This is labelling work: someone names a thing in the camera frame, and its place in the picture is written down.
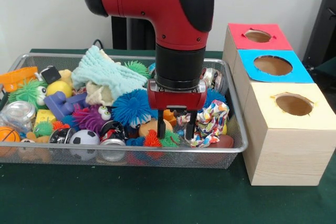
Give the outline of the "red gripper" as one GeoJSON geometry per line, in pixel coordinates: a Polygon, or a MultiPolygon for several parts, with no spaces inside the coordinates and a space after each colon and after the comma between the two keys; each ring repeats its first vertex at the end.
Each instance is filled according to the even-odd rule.
{"type": "Polygon", "coordinates": [[[200,80],[198,86],[188,91],[172,91],[157,85],[154,79],[148,81],[148,100],[151,109],[158,110],[157,137],[165,137],[166,125],[163,112],[166,109],[183,109],[191,111],[186,124],[185,139],[194,137],[197,111],[202,109],[207,97],[207,86],[204,80],[200,80]]]}

